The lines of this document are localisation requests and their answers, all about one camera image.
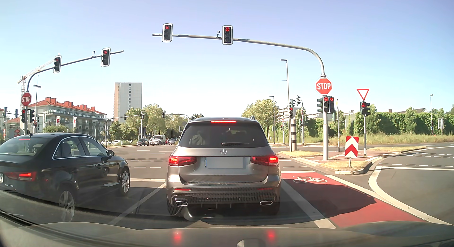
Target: white van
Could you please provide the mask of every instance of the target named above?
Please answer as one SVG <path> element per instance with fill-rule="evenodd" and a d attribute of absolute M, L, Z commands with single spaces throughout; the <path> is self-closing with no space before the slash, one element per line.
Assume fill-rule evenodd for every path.
<path fill-rule="evenodd" d="M 155 135 L 150 140 L 151 145 L 166 145 L 166 136 L 165 135 Z"/>

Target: bicycle symbol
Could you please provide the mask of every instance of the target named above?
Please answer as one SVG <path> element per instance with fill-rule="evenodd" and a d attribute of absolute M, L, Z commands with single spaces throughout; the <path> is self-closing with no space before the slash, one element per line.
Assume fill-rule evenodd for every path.
<path fill-rule="evenodd" d="M 312 178 L 311 176 L 308 177 L 298 177 L 293 180 L 295 183 L 306 183 L 306 182 L 320 182 L 320 183 L 326 183 L 328 182 L 325 179 L 320 179 L 320 178 Z"/>

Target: construction crane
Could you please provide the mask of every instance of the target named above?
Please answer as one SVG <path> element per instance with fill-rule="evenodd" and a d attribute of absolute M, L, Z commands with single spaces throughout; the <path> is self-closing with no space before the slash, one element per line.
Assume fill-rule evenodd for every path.
<path fill-rule="evenodd" d="M 22 87 L 20 89 L 20 97 L 22 98 L 22 95 L 26 92 L 26 82 L 27 78 L 32 76 L 34 73 L 44 69 L 44 67 L 48 66 L 49 64 L 53 63 L 54 60 L 50 60 L 47 63 L 37 67 L 35 70 L 32 70 L 31 72 L 27 73 L 26 75 L 23 75 L 22 78 L 17 82 L 18 84 L 22 83 Z"/>

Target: silver suv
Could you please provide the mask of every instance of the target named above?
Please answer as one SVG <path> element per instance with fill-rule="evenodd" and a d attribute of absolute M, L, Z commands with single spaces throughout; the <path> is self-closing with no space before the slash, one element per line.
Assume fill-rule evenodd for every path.
<path fill-rule="evenodd" d="M 168 160 L 167 207 L 171 215 L 189 208 L 235 204 L 279 211 L 278 158 L 253 117 L 200 117 L 189 121 Z"/>

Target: license plate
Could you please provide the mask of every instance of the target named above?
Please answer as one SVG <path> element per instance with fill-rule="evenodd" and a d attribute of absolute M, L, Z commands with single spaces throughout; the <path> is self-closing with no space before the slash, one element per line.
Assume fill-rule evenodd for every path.
<path fill-rule="evenodd" d="M 239 169 L 243 168 L 243 157 L 207 157 L 209 169 Z"/>

